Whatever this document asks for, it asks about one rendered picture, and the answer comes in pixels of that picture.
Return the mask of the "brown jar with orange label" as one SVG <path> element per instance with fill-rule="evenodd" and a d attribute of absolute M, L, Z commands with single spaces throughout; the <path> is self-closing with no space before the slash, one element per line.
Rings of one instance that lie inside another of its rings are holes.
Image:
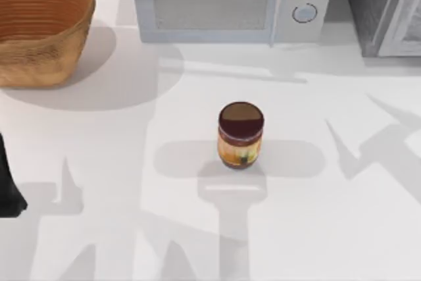
<path fill-rule="evenodd" d="M 217 151 L 222 162 L 244 169 L 258 158 L 262 143 L 264 115 L 254 104 L 235 101 L 227 104 L 218 116 Z"/>

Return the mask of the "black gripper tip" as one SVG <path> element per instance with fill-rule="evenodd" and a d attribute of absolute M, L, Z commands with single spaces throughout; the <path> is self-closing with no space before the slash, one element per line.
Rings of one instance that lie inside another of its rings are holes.
<path fill-rule="evenodd" d="M 12 178 L 3 135 L 0 133 L 0 218 L 19 217 L 27 207 L 27 201 Z"/>

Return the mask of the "grey cabinet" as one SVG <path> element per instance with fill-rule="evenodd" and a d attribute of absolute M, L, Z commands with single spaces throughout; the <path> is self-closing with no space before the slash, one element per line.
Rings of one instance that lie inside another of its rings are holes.
<path fill-rule="evenodd" d="M 348 0 L 364 57 L 421 57 L 421 0 Z"/>

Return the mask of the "microwave oven door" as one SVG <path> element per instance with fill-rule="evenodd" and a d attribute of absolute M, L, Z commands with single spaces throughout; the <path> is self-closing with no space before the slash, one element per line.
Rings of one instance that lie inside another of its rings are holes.
<path fill-rule="evenodd" d="M 134 0 L 145 43 L 267 43 L 275 0 Z"/>

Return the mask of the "grey microwave knob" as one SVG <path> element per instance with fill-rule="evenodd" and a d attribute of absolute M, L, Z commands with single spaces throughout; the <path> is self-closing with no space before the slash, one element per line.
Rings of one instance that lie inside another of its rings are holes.
<path fill-rule="evenodd" d="M 292 12 L 294 21 L 300 24 L 312 22 L 318 15 L 318 9 L 310 3 L 295 7 Z"/>

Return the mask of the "brown woven basket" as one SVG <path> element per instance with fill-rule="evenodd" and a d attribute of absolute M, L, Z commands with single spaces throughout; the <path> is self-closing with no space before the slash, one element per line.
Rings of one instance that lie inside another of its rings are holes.
<path fill-rule="evenodd" d="M 0 0 L 0 88 L 44 88 L 74 73 L 96 0 Z"/>

